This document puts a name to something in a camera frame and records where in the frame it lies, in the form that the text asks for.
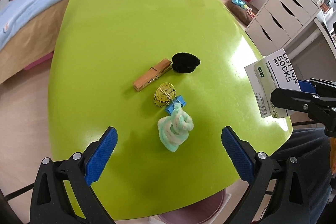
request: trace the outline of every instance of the wooden bed frame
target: wooden bed frame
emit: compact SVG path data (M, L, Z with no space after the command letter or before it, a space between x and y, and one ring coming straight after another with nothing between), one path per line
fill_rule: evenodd
M61 0L22 27L0 50L0 84L55 49L69 0Z

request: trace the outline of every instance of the brown cushion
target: brown cushion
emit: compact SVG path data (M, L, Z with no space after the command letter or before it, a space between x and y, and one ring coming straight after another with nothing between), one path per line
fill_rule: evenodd
M252 11L256 14L258 12L258 9L254 7L252 4L248 3L245 0L242 0L246 3L248 7L252 8ZM243 22L245 25L249 25L252 17L247 13L247 11L244 8L241 8L240 6L233 4L232 0L229 0L226 3L226 7L236 16L239 18L241 22Z

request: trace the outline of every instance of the metal screw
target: metal screw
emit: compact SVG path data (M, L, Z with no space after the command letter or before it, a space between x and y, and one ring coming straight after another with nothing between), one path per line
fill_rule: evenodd
M266 156L266 154L265 154L264 152L259 152L259 153L258 153L258 157L259 157L260 159L262 159L262 160L264 160L264 159L267 158L267 156Z
M43 164L48 164L49 162L50 162L49 158L44 158L42 161Z
M297 163L297 159L295 157L290 157L289 159L292 163L294 163L294 164Z
M72 158L73 158L74 160L79 160L81 157L82 157L82 154L81 154L81 153L75 153L75 154L73 154L73 156L72 156Z

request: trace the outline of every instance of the green table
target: green table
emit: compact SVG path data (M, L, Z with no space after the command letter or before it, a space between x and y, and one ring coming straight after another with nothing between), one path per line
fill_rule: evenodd
M185 75L171 70L134 90L135 79L177 52L196 55L200 66ZM225 126L267 154L292 132L289 118L260 117L244 70L260 58L220 0L70 0L50 72L53 159L83 151L113 126L118 144L92 188L114 219L202 200L238 179L221 144ZM194 120L175 153L157 129L167 113L153 95L164 82L183 96Z

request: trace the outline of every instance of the drawer handle cutout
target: drawer handle cutout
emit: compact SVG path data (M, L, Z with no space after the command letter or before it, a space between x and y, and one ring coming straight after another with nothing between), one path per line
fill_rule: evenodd
M297 2L297 0L292 0L292 1L293 1L296 5L302 7L302 6L300 5L300 3Z
M264 34L267 36L267 38L269 39L269 40L271 40L272 41L272 39L268 36L268 34L265 32L265 30L264 30L264 28L263 27L261 27L262 28L262 31L264 32Z
M273 18L273 21L276 23L276 25L278 25L279 28L283 29L283 27L280 25L280 23L274 18L274 16L271 15L271 17Z
M295 17L295 15L287 8L287 6L285 5L285 4L283 4L282 2L281 2L281 5L282 5L282 7L287 11L287 13L289 13L291 16L293 16L293 17Z

